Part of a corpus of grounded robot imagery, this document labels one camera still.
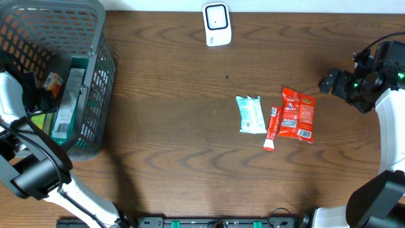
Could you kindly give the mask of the green white snack bag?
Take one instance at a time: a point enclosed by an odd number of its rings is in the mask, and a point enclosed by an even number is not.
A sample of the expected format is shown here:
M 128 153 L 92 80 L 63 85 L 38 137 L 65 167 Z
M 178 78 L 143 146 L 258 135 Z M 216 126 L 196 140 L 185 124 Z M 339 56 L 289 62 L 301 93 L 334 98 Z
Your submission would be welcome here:
M 72 132 L 80 88 L 88 63 L 87 58 L 72 58 L 58 113 L 51 131 L 51 138 L 59 145 L 65 143 Z

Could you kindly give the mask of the orange juice carton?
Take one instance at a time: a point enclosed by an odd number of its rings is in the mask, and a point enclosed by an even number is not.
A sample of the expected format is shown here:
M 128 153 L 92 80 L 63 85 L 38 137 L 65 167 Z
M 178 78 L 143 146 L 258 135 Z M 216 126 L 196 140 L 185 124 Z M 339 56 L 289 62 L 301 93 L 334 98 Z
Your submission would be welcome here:
M 51 72 L 46 81 L 44 82 L 43 88 L 47 91 L 51 91 L 53 98 L 57 99 L 58 94 L 62 88 L 63 79 L 57 74 Z

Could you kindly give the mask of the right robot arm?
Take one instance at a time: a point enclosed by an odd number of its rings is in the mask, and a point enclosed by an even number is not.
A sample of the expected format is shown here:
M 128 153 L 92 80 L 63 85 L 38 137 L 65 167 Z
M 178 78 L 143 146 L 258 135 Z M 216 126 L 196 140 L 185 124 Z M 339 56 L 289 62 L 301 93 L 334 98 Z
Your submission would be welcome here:
M 378 175 L 344 206 L 317 208 L 301 227 L 404 228 L 404 43 L 388 35 L 353 54 L 353 72 L 330 69 L 318 84 L 361 113 L 374 110 L 380 127 Z

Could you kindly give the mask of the green juice carton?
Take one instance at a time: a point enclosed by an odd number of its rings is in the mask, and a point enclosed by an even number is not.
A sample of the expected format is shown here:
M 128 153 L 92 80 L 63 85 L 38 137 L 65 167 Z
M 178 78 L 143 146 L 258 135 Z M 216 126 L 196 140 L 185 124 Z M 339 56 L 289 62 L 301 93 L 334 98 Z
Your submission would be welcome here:
M 41 115 L 36 115 L 31 118 L 31 121 L 38 126 L 42 131 L 44 131 L 47 135 L 51 134 L 51 130 L 53 128 L 53 120 L 54 120 L 55 113 L 45 113 Z

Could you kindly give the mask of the light green tissue pack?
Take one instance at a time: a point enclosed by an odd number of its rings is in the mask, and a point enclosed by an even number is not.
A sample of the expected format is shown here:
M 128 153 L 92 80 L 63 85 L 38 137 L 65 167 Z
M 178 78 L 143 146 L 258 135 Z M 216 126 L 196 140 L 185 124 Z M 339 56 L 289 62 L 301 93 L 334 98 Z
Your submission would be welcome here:
M 261 97 L 237 96 L 235 99 L 241 118 L 239 131 L 249 134 L 265 134 L 267 129 L 261 108 Z

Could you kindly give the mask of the red snack bag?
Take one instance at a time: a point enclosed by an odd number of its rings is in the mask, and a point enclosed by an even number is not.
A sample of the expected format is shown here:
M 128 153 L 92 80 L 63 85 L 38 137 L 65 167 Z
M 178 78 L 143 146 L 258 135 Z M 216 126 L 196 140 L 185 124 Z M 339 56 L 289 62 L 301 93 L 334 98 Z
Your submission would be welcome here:
M 278 136 L 313 143 L 315 98 L 288 87 L 284 87 L 282 98 L 282 117 Z

